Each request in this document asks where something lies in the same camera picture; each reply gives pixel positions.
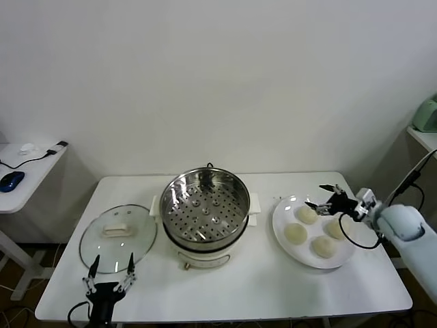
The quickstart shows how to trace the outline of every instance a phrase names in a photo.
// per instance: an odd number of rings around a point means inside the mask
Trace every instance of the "green appliance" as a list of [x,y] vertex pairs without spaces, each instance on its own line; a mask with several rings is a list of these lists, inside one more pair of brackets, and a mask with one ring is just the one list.
[[422,102],[412,119],[412,125],[422,132],[437,132],[437,94]]

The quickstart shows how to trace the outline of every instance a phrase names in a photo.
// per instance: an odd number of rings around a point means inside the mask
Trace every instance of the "black cable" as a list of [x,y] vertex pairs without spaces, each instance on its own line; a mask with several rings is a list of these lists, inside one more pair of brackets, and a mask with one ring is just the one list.
[[380,243],[382,242],[382,239],[379,238],[379,237],[378,237],[378,240],[376,241],[375,245],[373,245],[373,246],[363,246],[363,245],[360,245],[360,244],[354,242],[354,241],[353,241],[353,240],[348,236],[348,234],[346,234],[346,231],[344,231],[343,226],[342,226],[342,224],[341,224],[341,219],[343,219],[343,216],[344,216],[344,215],[345,215],[345,213],[342,213],[342,214],[340,215],[340,217],[339,217],[339,225],[340,225],[341,232],[343,232],[343,234],[344,234],[344,236],[346,237],[346,239],[348,239],[348,240],[349,240],[352,244],[354,244],[355,246],[360,247],[360,248],[363,248],[363,249],[375,249],[375,248],[377,248],[377,247],[380,245]]
[[77,308],[79,308],[79,307],[81,307],[82,305],[85,305],[85,304],[88,304],[88,318],[90,317],[90,314],[89,314],[90,304],[89,304],[89,302],[88,301],[84,301],[84,302],[77,303],[75,306],[73,306],[70,309],[70,311],[68,311],[68,314],[67,314],[67,321],[68,321],[68,324],[70,325],[70,327],[78,328],[77,326],[73,325],[73,323],[71,321],[71,315],[72,315],[73,311],[75,311],[75,309],[77,309]]
[[[421,203],[420,203],[419,207],[417,208],[417,210],[420,212],[422,207],[423,207],[423,204],[425,203],[425,192],[423,191],[423,189],[419,185],[417,185],[415,183],[412,183],[411,187],[416,188],[417,190],[419,190],[421,195],[422,195]],[[391,206],[391,204],[396,199],[396,197],[397,197],[397,195],[391,199],[391,201],[389,202],[389,206]]]
[[421,195],[422,195],[422,199],[421,199],[421,204],[419,205],[419,207],[417,208],[417,210],[420,212],[422,207],[423,207],[423,203],[425,203],[425,192],[423,191],[423,189],[421,187],[419,187],[417,184],[413,183],[411,185],[411,187],[416,188],[417,190],[420,191]]
[[24,165],[24,164],[26,164],[26,163],[28,163],[28,162],[39,161],[40,159],[45,159],[47,156],[50,156],[50,154],[49,154],[49,153],[46,153],[46,154],[44,154],[44,156],[41,156],[41,157],[38,158],[38,159],[28,159],[27,161],[24,161],[24,162],[22,162],[21,164],[18,164],[17,166],[15,166],[15,167],[10,166],[10,165],[8,165],[8,164],[2,162],[2,161],[0,161],[0,164],[4,165],[4,166],[6,166],[6,167],[9,167],[10,169],[18,169],[21,165]]
[[432,155],[434,155],[437,152],[437,149],[433,150],[432,152],[430,152],[430,154],[428,155],[428,157],[425,159],[425,162],[423,162],[422,166],[420,166],[420,168],[417,170],[418,172],[422,171],[422,169],[425,167],[425,165],[427,165],[429,159],[432,157]]

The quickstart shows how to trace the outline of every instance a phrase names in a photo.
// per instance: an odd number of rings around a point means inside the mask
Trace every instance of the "glass lid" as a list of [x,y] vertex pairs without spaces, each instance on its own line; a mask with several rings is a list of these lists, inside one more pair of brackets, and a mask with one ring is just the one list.
[[98,273],[126,270],[130,254],[134,263],[146,255],[155,241],[156,223],[140,205],[122,205],[103,212],[82,235],[79,254],[89,269],[100,255]]

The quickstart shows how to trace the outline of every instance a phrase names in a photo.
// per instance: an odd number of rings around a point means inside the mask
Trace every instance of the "white plate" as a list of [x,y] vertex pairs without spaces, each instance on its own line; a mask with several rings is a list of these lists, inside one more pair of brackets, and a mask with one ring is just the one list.
[[[339,241],[333,238],[337,244],[337,252],[332,258],[323,258],[318,256],[311,247],[311,242],[318,236],[324,236],[325,225],[334,217],[321,217],[314,224],[305,224],[296,218],[296,211],[301,206],[306,206],[304,202],[313,202],[314,204],[321,204],[320,200],[309,199],[308,197],[301,197],[292,195],[284,198],[279,202],[273,212],[273,231],[276,235],[279,244],[284,250],[297,261],[317,269],[333,269],[338,268],[346,263],[355,252],[355,246],[349,241]],[[284,235],[284,228],[289,223],[300,223],[307,229],[308,239],[302,245],[291,244]]]

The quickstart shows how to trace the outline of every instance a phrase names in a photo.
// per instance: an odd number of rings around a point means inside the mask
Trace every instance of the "stainless steel steamer basket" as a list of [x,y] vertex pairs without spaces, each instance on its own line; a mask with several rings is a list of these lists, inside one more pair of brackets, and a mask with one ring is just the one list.
[[160,199],[167,236],[195,253],[220,251],[235,243],[246,230],[249,207],[244,183],[210,163],[176,177]]

